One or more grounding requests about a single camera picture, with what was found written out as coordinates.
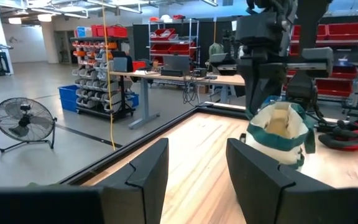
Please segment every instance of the blue bin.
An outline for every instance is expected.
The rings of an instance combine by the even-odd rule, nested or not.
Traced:
[[[139,106],[139,94],[136,93],[127,93],[128,100],[132,101],[132,107]]]
[[[77,95],[75,95],[75,91],[77,89],[76,85],[59,87],[60,102],[64,110],[76,112]]]

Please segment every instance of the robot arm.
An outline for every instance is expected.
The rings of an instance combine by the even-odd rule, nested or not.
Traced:
[[[246,107],[256,114],[268,96],[286,82],[287,69],[310,77],[328,77],[333,51],[315,49],[318,22],[332,0],[247,0],[249,16],[237,20],[236,41],[244,46],[237,72],[246,82]],[[253,8],[262,8],[256,13]],[[302,27],[299,57],[287,56],[295,14]]]

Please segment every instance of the standing desk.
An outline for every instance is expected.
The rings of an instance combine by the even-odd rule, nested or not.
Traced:
[[[238,138],[247,129],[248,121],[236,115],[245,116],[245,108],[208,104],[213,106],[193,108],[165,127],[85,168],[67,182],[78,180],[81,185],[97,184],[160,138],[168,138],[168,183],[161,223],[244,224],[227,168],[226,141]],[[305,155],[301,172],[335,188],[358,187],[358,151],[329,149],[317,136],[318,133],[316,153]]]
[[[171,80],[171,81],[183,81],[184,79],[190,80],[191,77],[169,77],[163,76],[158,73],[146,74],[145,71],[135,71],[135,72],[110,72],[110,75],[123,75],[127,77],[138,77],[140,78],[140,108],[142,109],[142,118],[134,121],[129,124],[129,129],[137,129],[149,121],[160,116],[160,113],[150,115],[149,112],[149,87],[147,85],[148,79],[159,79],[159,80]],[[239,85],[245,86],[244,79],[240,75],[234,76],[222,76],[217,75],[215,80],[205,80],[204,78],[195,79],[200,84],[209,84],[209,85],[221,85],[221,102],[226,103],[227,96],[229,92],[229,86]]]

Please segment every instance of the fan stand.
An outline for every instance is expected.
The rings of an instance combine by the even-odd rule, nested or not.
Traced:
[[[57,122],[57,118],[54,118],[53,119],[53,124],[52,124],[52,142],[49,141],[49,140],[37,140],[37,141],[21,141],[17,144],[14,144],[13,146],[9,146],[5,149],[1,149],[0,148],[0,152],[1,153],[4,153],[6,150],[9,150],[9,149],[12,149],[13,147],[16,147],[16,146],[20,146],[22,144],[28,144],[28,143],[37,143],[37,142],[42,142],[42,143],[48,143],[49,144],[49,147],[51,149],[53,149],[53,145],[55,144],[55,130],[56,130],[56,122]]]

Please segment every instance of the desk leg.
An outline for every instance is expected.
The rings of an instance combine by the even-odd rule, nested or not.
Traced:
[[[160,113],[153,115],[149,114],[149,86],[147,85],[147,79],[142,78],[140,80],[140,85],[140,108],[142,110],[142,118],[129,124],[129,129],[137,129],[160,116]]]
[[[222,90],[221,90],[221,101],[220,101],[220,103],[227,103],[228,94],[229,94],[229,88],[227,87],[227,85],[223,85]]]

